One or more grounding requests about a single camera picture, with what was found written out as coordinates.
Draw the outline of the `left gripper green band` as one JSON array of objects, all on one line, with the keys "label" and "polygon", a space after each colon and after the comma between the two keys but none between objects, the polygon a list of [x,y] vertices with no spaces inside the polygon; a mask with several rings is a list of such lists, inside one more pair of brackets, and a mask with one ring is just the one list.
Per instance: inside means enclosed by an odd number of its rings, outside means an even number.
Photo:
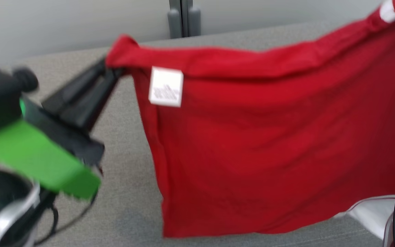
[{"label": "left gripper green band", "polygon": [[[124,72],[97,61],[43,100],[42,107],[89,133]],[[17,109],[22,116],[0,128],[0,164],[54,193],[91,199],[101,185],[104,144],[26,97]]]}]

